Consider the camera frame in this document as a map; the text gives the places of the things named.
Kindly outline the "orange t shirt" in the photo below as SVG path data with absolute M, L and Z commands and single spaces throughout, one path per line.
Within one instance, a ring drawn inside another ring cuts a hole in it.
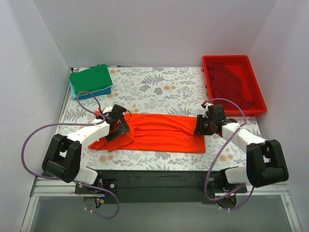
M 126 116 L 130 131 L 108 142 L 100 138 L 93 150 L 138 150 L 179 153 L 205 153 L 205 139 L 195 135 L 197 119 L 189 116 L 132 114 Z

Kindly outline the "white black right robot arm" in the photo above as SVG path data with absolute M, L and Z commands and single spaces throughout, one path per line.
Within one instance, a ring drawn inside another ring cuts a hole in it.
M 277 140 L 266 140 L 227 118 L 221 104 L 204 103 L 206 112 L 197 116 L 196 135 L 218 134 L 246 153 L 246 166 L 220 171 L 219 182 L 251 184 L 255 188 L 285 182 L 289 173 L 282 147 Z

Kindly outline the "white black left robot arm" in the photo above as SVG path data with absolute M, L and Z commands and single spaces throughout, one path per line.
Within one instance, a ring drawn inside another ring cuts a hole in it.
M 66 183 L 83 182 L 93 185 L 98 172 L 81 165 L 84 148 L 105 138 L 110 142 L 130 131 L 125 120 L 127 109 L 115 104 L 98 111 L 89 125 L 67 135 L 53 136 L 42 163 L 42 169 Z

